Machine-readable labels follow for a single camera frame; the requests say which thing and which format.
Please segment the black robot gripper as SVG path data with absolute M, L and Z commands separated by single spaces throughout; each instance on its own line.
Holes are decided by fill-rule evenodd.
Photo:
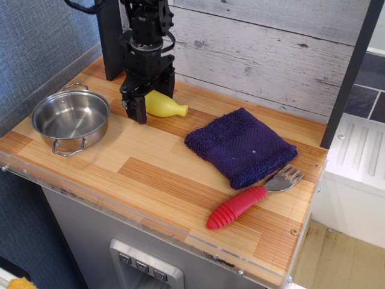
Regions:
M 120 88 L 122 106 L 126 109 L 128 118 L 139 124 L 147 122 L 145 94 L 156 90 L 169 98 L 173 97 L 174 56 L 168 52 L 174 48 L 176 40 L 172 33 L 167 33 L 166 36 L 170 39 L 167 46 L 164 46 L 163 38 L 145 45 L 136 42 L 132 33 L 123 33 L 120 36 L 122 66 L 126 72 L 126 79 Z

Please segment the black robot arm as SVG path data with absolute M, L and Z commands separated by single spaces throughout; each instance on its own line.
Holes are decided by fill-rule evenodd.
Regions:
M 122 1 L 129 29 L 120 37 L 126 79 L 120 87 L 122 106 L 128 118 L 147 122 L 145 95 L 156 90 L 173 97 L 174 56 L 166 54 L 176 44 L 167 1 Z

